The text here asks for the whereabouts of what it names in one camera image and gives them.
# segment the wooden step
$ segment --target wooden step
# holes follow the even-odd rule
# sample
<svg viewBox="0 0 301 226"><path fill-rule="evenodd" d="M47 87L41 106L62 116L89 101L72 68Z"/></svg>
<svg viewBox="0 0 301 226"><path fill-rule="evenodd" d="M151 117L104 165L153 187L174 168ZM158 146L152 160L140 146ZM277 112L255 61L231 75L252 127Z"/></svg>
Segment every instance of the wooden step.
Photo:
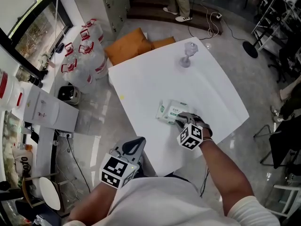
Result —
<svg viewBox="0 0 301 226"><path fill-rule="evenodd" d="M147 19L147 20L157 20L175 24L182 24L198 29L208 30L209 25L206 19L206 16L201 16L199 14L194 14L193 19L187 22L178 22L175 20L175 15L167 13L163 11L161 7L140 7L140 6L133 6L130 8L129 12L127 13L128 18L135 18L135 19ZM222 34L222 25L219 21L214 21L214 24L218 27L219 32L217 31L216 27L210 22L211 28L213 29L214 33Z"/></svg>
<svg viewBox="0 0 301 226"><path fill-rule="evenodd" d="M131 0L131 6L132 7L152 7L152 8L163 8L167 7L169 4L169 0ZM216 9L208 8L208 19L210 18L210 15L213 12L218 12ZM207 10L203 6L199 4L193 5L193 15L198 14L201 16L206 16ZM216 18L216 16L212 16L212 21L219 21L219 19Z"/></svg>

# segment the fiducial marker cube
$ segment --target fiducial marker cube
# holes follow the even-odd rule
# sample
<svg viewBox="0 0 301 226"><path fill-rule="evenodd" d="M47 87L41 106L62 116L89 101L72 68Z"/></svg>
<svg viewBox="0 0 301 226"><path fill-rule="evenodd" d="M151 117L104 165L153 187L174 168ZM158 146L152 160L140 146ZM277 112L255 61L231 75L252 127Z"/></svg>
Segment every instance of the fiducial marker cube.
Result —
<svg viewBox="0 0 301 226"><path fill-rule="evenodd" d="M114 188L122 188L137 170L137 166L107 153L101 164L101 181Z"/></svg>
<svg viewBox="0 0 301 226"><path fill-rule="evenodd" d="M180 146L192 151L203 142L203 128L190 123L177 137L177 141Z"/></svg>

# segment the sleeve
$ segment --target sleeve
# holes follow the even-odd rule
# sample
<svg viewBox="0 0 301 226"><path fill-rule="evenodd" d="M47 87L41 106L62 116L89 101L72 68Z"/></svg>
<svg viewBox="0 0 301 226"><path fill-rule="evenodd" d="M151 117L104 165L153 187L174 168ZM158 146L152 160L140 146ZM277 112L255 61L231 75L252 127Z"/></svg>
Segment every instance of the sleeve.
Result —
<svg viewBox="0 0 301 226"><path fill-rule="evenodd" d="M64 226L86 226L86 225L80 221L71 221L64 224Z"/></svg>
<svg viewBox="0 0 301 226"><path fill-rule="evenodd" d="M261 206L254 196L245 197L235 203L228 217L239 222L241 226L280 226L279 220Z"/></svg>

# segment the orange cushion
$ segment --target orange cushion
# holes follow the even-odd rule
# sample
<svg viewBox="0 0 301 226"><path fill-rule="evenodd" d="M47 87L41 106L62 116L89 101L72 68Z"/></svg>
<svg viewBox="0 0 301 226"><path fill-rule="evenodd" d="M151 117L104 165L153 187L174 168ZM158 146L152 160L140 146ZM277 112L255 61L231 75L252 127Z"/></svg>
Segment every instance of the orange cushion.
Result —
<svg viewBox="0 0 301 226"><path fill-rule="evenodd" d="M104 49L113 65L151 50L151 43L145 38L141 28L137 28Z"/></svg>
<svg viewBox="0 0 301 226"><path fill-rule="evenodd" d="M167 39L164 39L164 40L155 41L155 42L152 42L151 44L152 44L153 49L156 49L156 48L160 48L160 47L163 47L165 45L172 44L172 43L175 43L174 37L170 37L170 38L167 38Z"/></svg>

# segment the desk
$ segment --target desk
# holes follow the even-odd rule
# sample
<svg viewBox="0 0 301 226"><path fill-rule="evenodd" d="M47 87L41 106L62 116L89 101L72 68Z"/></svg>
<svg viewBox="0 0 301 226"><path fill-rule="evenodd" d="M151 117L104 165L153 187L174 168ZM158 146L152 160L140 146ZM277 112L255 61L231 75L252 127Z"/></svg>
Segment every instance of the desk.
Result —
<svg viewBox="0 0 301 226"><path fill-rule="evenodd" d="M178 64L184 44L193 42L199 52L191 66ZM227 75L197 38L167 45L109 69L109 77L138 136L146 138L144 151L158 176L165 176L202 153L180 147L176 126L156 119L162 99L185 102L210 124L213 140L221 142L248 117L248 112Z"/></svg>

